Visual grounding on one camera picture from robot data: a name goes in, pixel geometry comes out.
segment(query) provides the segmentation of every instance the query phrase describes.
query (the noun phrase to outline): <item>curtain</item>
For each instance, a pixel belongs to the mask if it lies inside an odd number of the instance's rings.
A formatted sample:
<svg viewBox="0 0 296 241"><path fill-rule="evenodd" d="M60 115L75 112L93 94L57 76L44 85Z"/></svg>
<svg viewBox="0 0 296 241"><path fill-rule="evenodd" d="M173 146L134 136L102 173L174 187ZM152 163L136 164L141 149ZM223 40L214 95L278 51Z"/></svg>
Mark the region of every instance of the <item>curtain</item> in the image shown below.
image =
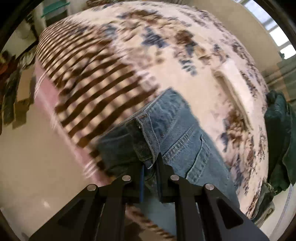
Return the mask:
<svg viewBox="0 0 296 241"><path fill-rule="evenodd" d="M268 88L282 92L296 111L296 55L267 68L262 75Z"/></svg>

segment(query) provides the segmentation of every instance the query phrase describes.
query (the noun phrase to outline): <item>pink fabric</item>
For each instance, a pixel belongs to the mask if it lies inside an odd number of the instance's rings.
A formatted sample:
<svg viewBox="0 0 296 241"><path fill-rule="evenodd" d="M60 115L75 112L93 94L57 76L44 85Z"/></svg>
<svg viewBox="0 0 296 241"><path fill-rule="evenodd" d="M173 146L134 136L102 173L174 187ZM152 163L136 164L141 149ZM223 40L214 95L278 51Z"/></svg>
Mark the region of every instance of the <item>pink fabric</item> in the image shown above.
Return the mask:
<svg viewBox="0 0 296 241"><path fill-rule="evenodd" d="M44 69L41 67L40 62L36 58L35 75L37 82L43 74ZM60 125L60 122L55 119L54 108L59 98L58 95L58 90L54 87L50 79L45 76L36 92L34 104L42 109L51 119L51 125L53 129L57 131L58 135L67 144L67 146L71 150L71 153L75 157L75 160L79 163L79 165L83 167L83 174L85 178L91 178L91 181L98 186L109 184L110 178L104 172L98 170L96 164L92 161L92 158L89 156L89 154L84 149L78 147L71 141L67 133Z"/></svg>

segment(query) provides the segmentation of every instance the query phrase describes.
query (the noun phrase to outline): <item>dark green clothing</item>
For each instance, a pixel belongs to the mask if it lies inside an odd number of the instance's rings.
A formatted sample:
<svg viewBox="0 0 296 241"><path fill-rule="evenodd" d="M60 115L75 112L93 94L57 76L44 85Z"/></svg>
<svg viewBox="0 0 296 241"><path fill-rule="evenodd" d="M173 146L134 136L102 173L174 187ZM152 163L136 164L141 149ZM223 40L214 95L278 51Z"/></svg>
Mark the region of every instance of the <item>dark green clothing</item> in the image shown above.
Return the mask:
<svg viewBox="0 0 296 241"><path fill-rule="evenodd" d="M282 93L267 94L265 125L269 165L267 181L278 194L296 182L296 116Z"/></svg>

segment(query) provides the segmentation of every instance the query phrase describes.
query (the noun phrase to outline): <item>beige wall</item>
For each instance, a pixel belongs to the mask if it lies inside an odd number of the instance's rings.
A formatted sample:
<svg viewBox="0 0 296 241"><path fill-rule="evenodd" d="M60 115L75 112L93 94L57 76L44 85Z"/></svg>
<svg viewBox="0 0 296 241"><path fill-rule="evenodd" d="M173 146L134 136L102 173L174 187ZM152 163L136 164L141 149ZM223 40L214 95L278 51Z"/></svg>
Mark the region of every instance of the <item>beige wall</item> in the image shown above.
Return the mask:
<svg viewBox="0 0 296 241"><path fill-rule="evenodd" d="M247 48L260 71L281 61L277 46L259 21L233 0L185 0L215 15Z"/></svg>

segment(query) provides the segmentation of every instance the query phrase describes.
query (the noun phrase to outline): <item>window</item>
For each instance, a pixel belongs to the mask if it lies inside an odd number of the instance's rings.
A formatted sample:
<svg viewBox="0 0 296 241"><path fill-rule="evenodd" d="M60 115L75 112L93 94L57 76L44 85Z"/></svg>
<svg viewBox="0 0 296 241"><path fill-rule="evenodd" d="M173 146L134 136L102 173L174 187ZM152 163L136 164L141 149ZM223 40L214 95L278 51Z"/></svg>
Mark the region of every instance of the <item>window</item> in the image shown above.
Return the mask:
<svg viewBox="0 0 296 241"><path fill-rule="evenodd" d="M278 46L279 52L285 54L285 59L292 57L296 51L290 43L288 37L283 30L277 25L272 17L258 5L254 0L235 0L236 2L245 6L258 20Z"/></svg>

